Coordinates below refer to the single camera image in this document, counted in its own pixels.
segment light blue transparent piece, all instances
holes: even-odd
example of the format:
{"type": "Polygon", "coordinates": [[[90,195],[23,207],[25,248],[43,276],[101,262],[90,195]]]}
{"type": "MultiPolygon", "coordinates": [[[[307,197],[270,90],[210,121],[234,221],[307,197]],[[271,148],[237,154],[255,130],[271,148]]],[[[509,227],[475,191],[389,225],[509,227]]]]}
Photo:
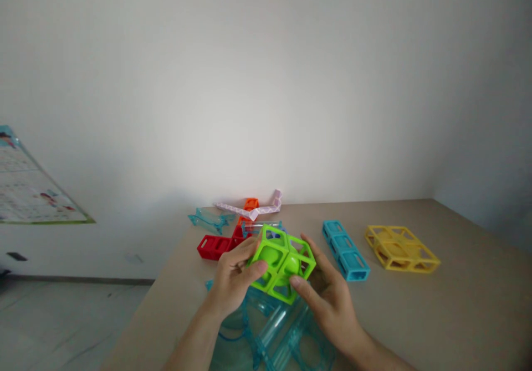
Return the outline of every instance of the light blue transparent piece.
{"type": "Polygon", "coordinates": [[[245,234],[251,234],[251,235],[257,235],[260,233],[260,229],[265,226],[270,225],[272,227],[275,227],[279,230],[283,230],[286,232],[286,230],[283,227],[282,221],[251,221],[251,220],[242,220],[242,235],[246,237],[245,234]]]}
{"type": "Polygon", "coordinates": [[[223,227],[229,225],[229,223],[234,220],[235,216],[234,213],[215,215],[207,209],[196,208],[196,214],[188,215],[188,218],[193,225],[203,227],[213,234],[222,235],[223,227]]]}
{"type": "MultiPolygon", "coordinates": [[[[205,285],[210,290],[212,281],[205,285]]],[[[290,306],[250,287],[242,305],[224,320],[222,327],[211,363],[213,371],[251,369],[251,366],[257,370],[261,362],[267,371],[283,371],[291,359],[303,371],[329,371],[336,358],[335,348],[300,298],[290,306]],[[250,310],[258,310],[265,317],[256,336],[250,310]],[[231,330],[235,331],[234,337],[227,336],[231,330]],[[319,350],[302,353],[302,339],[312,339],[313,347],[319,350]]]]}

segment yellow plastic frame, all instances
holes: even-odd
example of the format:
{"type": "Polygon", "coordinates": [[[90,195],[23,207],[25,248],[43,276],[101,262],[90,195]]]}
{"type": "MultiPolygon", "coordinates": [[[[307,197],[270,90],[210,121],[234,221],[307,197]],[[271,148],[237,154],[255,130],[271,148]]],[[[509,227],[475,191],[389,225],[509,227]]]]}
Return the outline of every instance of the yellow plastic frame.
{"type": "Polygon", "coordinates": [[[369,225],[364,237],[386,270],[430,274],[441,264],[404,226],[369,225]]]}

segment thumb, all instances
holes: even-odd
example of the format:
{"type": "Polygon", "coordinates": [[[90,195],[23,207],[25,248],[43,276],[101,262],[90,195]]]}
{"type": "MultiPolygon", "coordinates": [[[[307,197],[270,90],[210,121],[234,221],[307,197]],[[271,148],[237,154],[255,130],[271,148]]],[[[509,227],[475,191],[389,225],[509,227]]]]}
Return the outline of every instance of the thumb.
{"type": "Polygon", "coordinates": [[[303,280],[300,276],[293,275],[290,277],[290,285],[303,298],[307,305],[309,305],[312,313],[320,314],[324,310],[324,300],[318,295],[314,288],[303,280]]]}
{"type": "Polygon", "coordinates": [[[249,286],[252,282],[257,281],[267,270],[268,263],[260,260],[250,264],[249,267],[246,267],[244,271],[242,271],[240,278],[244,284],[249,286]]]}

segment hand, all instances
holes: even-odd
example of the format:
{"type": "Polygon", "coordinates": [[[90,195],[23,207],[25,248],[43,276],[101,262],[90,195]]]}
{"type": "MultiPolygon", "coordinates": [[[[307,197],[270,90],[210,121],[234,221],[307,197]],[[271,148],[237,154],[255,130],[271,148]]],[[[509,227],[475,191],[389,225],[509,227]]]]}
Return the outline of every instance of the hand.
{"type": "Polygon", "coordinates": [[[251,283],[267,271],[268,264],[265,261],[246,267],[259,244],[259,240],[248,238],[220,257],[214,283],[206,299],[206,305],[220,321],[238,309],[251,283]]]}
{"type": "Polygon", "coordinates": [[[329,341],[343,354],[352,353],[366,333],[356,319],[347,282],[314,241],[305,234],[301,238],[309,244],[316,259],[316,267],[309,277],[312,286],[295,275],[290,277],[290,284],[307,302],[329,341]]]}

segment left hand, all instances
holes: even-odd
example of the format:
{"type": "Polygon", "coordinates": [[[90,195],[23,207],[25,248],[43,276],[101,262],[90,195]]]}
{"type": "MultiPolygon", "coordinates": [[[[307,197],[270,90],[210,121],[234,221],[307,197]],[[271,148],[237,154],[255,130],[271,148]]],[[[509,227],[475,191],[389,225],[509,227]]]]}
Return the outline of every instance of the left hand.
{"type": "Polygon", "coordinates": [[[220,322],[238,309],[251,283],[259,279],[268,269],[265,261],[257,261],[246,267],[248,259],[254,255],[259,243],[258,239],[248,238],[220,257],[214,283],[205,302],[205,305],[219,317],[220,322]]]}

